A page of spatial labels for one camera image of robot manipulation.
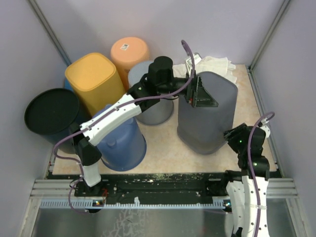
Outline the grey slotted plastic bin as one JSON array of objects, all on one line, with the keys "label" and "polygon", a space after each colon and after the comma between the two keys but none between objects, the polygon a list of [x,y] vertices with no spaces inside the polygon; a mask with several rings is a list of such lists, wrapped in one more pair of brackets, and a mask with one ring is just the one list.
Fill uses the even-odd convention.
[{"label": "grey slotted plastic bin", "polygon": [[213,72],[201,72],[199,76],[204,88],[219,105],[193,108],[181,96],[178,100],[177,133],[193,151],[208,155],[226,143],[224,132],[233,127],[238,88]]}]

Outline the light grey smooth bucket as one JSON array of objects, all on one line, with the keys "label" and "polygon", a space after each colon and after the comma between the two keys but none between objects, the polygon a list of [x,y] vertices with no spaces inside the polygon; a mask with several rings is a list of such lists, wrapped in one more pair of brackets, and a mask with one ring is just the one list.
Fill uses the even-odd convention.
[{"label": "light grey smooth bucket", "polygon": [[[153,61],[144,61],[136,64],[128,73],[129,87],[140,81],[141,77],[148,72],[148,67]],[[173,114],[174,104],[171,100],[160,100],[143,113],[136,116],[137,120],[144,125],[160,125],[166,122]]]}]

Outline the blue plastic bucket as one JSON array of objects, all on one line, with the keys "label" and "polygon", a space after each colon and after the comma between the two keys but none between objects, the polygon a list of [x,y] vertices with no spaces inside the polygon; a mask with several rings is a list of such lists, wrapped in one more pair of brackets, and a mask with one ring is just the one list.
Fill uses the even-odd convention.
[{"label": "blue plastic bucket", "polygon": [[130,118],[106,135],[96,147],[103,164],[114,171],[128,171],[138,166],[147,151],[146,140],[135,118]]}]

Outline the orange cartoon plastic bucket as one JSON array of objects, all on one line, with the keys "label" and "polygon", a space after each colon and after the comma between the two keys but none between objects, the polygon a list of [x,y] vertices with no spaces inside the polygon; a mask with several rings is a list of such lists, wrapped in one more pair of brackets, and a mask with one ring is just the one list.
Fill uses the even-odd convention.
[{"label": "orange cartoon plastic bucket", "polygon": [[136,64],[150,59],[148,45],[137,37],[119,39],[113,44],[110,55],[126,91],[129,89],[129,71]]}]

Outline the yellow slotted plastic basket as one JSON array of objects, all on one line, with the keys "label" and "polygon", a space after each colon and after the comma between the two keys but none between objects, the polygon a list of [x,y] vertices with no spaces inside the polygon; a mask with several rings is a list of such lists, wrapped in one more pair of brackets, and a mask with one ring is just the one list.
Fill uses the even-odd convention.
[{"label": "yellow slotted plastic basket", "polygon": [[78,59],[67,67],[65,76],[91,116],[125,94],[115,65],[101,53]]}]

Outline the dark blue cylindrical bin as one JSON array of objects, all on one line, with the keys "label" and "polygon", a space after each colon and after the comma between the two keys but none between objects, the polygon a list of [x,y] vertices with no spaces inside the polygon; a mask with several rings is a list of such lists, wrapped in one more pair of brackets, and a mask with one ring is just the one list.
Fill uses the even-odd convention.
[{"label": "dark blue cylindrical bin", "polygon": [[24,114],[26,127],[55,145],[70,135],[72,123],[91,119],[85,105],[70,90],[54,88],[35,97]]}]

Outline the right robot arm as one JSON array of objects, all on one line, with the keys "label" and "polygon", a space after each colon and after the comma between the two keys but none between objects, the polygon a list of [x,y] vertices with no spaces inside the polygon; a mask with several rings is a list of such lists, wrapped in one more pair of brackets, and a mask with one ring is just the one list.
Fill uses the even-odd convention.
[{"label": "right robot arm", "polygon": [[237,154],[240,171],[227,170],[221,191],[230,197],[234,237],[268,237],[267,188],[269,161],[262,155],[266,132],[245,123],[224,138]]}]

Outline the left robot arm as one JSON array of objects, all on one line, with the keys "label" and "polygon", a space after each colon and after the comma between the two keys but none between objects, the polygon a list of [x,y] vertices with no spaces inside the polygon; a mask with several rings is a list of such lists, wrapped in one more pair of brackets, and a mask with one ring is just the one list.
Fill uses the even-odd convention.
[{"label": "left robot arm", "polygon": [[114,105],[79,126],[79,130],[74,133],[74,145],[81,161],[82,177],[88,193],[97,196],[103,190],[97,166],[101,158],[97,145],[101,140],[128,119],[145,112],[160,100],[175,95],[184,96],[193,108],[218,106],[194,68],[189,76],[176,78],[173,75],[173,61],[169,57],[160,56],[149,65],[148,72],[140,81]]}]

